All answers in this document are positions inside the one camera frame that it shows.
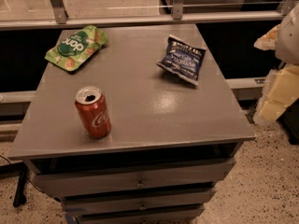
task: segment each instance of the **table top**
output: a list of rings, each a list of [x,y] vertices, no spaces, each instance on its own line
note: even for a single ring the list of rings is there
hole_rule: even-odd
[[[251,140],[244,113],[210,51],[195,87],[156,65],[170,34],[196,47],[205,41],[193,24],[102,29],[109,42],[75,74],[48,64],[9,152],[11,159],[123,152]],[[58,43],[75,33],[62,32]],[[85,134],[75,94],[96,86],[107,99],[112,130]]]

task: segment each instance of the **can lid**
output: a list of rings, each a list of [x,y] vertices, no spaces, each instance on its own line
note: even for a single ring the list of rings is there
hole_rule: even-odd
[[[82,105],[92,104],[100,99],[102,92],[94,86],[86,86],[76,93],[76,100]]]

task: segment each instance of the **crumpled snack bag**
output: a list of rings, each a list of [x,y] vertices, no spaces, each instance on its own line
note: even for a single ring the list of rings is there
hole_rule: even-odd
[[[107,35],[89,25],[47,51],[45,59],[66,71],[77,70],[108,42]]]
[[[199,69],[205,53],[205,49],[195,48],[184,40],[170,35],[166,56],[156,64],[197,86],[199,83]]]

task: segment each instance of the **coca-cola can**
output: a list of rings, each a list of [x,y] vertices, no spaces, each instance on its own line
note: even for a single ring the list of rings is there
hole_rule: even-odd
[[[94,86],[83,87],[76,93],[75,106],[82,124],[92,138],[101,138],[111,130],[105,95]]]

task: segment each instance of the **gray cabinet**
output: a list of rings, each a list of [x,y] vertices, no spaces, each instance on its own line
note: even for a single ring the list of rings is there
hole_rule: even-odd
[[[195,25],[103,31],[109,44],[75,74],[49,63],[9,157],[80,224],[193,219],[254,132],[208,49],[198,87],[155,64],[170,34],[203,46]],[[74,105],[87,84],[107,98],[112,130],[99,140]]]

